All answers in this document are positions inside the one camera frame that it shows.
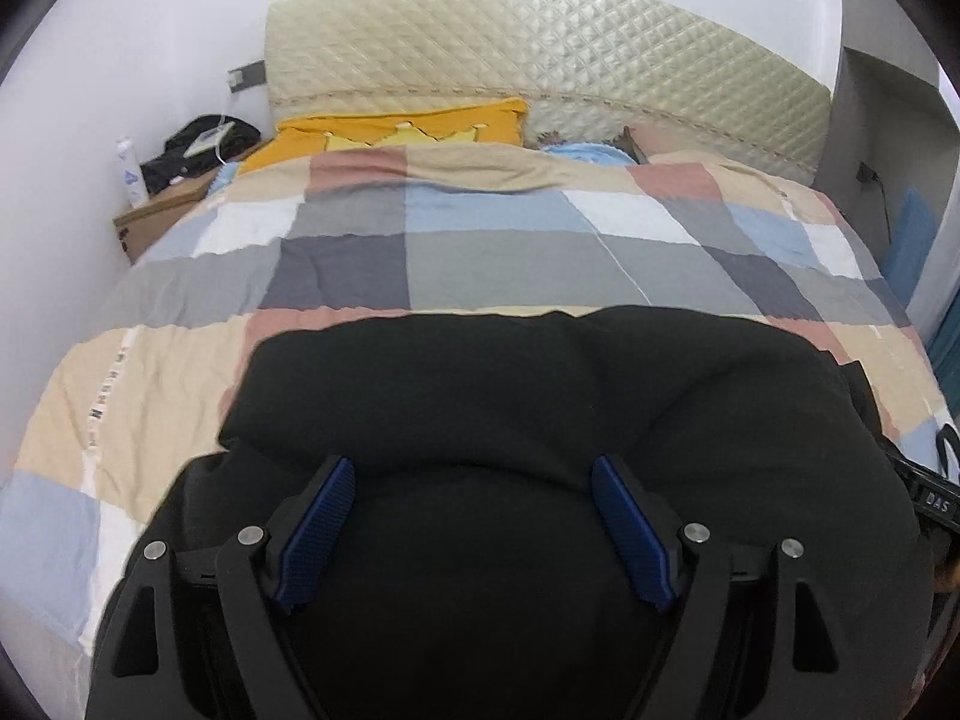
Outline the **person's right hand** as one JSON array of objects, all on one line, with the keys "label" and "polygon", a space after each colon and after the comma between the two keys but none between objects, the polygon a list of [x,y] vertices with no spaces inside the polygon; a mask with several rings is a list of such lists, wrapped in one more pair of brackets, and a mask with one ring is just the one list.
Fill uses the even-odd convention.
[{"label": "person's right hand", "polygon": [[935,593],[955,593],[960,587],[960,556],[958,544],[951,539],[939,535],[931,536],[932,559],[932,586]]}]

